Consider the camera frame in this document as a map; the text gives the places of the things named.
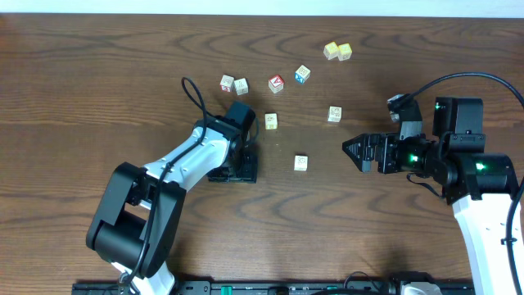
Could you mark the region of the pale yellow block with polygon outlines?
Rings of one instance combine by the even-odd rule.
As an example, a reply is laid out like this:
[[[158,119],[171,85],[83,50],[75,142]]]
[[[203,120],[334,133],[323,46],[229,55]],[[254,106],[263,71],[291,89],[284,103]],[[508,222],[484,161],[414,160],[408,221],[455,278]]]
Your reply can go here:
[[[328,59],[334,59],[339,55],[339,47],[335,42],[330,42],[324,46],[323,55]]]

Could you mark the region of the red letter A block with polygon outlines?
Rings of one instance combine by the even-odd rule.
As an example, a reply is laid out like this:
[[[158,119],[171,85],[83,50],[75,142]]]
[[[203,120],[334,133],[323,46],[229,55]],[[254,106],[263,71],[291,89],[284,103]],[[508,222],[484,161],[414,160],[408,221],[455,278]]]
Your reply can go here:
[[[273,93],[278,93],[284,89],[284,81],[280,75],[275,75],[269,79],[269,89]]]

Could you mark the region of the white block red side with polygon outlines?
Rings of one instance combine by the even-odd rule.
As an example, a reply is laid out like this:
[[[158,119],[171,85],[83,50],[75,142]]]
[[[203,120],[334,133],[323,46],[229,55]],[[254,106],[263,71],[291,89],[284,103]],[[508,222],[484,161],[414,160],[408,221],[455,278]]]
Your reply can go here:
[[[231,93],[234,88],[234,78],[230,75],[223,75],[219,85],[223,92]]]

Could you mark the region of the yellow block centre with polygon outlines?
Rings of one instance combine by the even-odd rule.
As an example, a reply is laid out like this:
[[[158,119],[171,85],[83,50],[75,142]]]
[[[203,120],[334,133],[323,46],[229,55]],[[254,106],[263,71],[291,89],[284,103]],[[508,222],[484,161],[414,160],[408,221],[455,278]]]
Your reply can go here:
[[[264,115],[265,129],[277,129],[278,128],[278,115],[276,113],[267,113]]]

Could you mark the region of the plain white block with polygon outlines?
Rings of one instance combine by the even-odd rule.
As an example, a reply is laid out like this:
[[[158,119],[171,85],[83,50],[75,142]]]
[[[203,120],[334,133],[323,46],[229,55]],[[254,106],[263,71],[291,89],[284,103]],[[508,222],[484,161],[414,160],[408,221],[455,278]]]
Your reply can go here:
[[[247,80],[245,78],[236,79],[234,81],[234,88],[236,90],[237,95],[243,95],[249,92],[249,84],[247,83]]]

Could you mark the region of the blue and white block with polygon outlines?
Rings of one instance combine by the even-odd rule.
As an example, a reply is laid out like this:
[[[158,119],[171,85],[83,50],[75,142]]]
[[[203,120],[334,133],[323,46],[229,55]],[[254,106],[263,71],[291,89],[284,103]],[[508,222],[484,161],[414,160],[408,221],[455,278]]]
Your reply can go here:
[[[310,73],[311,70],[308,67],[301,65],[295,72],[295,80],[299,84],[304,84],[310,77]]]

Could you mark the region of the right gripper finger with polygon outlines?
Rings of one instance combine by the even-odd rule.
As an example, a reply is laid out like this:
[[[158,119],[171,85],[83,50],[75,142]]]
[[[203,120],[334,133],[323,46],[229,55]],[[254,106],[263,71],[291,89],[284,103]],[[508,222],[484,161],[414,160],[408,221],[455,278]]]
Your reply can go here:
[[[372,158],[366,151],[354,153],[344,149],[344,152],[360,172],[369,173],[371,171]]]
[[[361,134],[342,144],[344,152],[366,152],[369,149],[370,134]]]

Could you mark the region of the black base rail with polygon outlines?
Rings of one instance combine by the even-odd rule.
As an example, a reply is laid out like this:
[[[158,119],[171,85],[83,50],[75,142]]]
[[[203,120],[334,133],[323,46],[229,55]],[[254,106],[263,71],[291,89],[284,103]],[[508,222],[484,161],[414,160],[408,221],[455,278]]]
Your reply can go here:
[[[473,295],[471,284],[438,282],[442,294]],[[296,294],[306,295],[328,289],[340,289],[343,283],[304,283],[304,282],[277,282],[277,283],[211,283],[209,281],[186,281],[175,283],[170,294],[176,295],[265,295],[265,294]],[[347,286],[351,289],[361,289],[380,294],[397,294],[397,287],[385,287],[386,291],[378,291],[369,282],[353,281]],[[71,288],[73,295],[120,294],[116,283],[77,283]]]

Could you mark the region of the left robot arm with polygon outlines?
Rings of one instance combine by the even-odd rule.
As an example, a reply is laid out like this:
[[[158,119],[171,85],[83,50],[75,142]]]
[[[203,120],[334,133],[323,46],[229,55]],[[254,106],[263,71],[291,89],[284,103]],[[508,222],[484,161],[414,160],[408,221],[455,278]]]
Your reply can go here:
[[[121,294],[169,294],[166,265],[186,194],[203,178],[253,184],[258,159],[249,135],[255,112],[234,102],[225,116],[206,115],[172,152],[143,167],[113,171],[88,229],[86,245],[120,271]]]

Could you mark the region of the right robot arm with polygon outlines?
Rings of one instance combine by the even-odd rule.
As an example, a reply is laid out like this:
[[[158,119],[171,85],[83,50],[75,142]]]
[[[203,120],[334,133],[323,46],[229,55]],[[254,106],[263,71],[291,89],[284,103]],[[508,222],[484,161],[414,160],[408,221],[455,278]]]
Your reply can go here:
[[[482,100],[436,98],[433,140],[422,132],[416,101],[397,95],[388,108],[399,132],[361,134],[345,141],[343,152],[363,173],[376,161],[382,174],[434,179],[461,229],[476,293],[522,293],[519,183],[508,156],[485,151]]]

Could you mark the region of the bright yellow block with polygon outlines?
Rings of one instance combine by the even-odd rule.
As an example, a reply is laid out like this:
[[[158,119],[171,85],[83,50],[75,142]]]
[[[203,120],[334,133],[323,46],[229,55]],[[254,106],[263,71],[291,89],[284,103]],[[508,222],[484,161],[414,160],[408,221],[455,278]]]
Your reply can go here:
[[[351,55],[353,53],[353,50],[349,43],[343,43],[338,46],[338,60],[339,61],[346,61],[351,58]]]

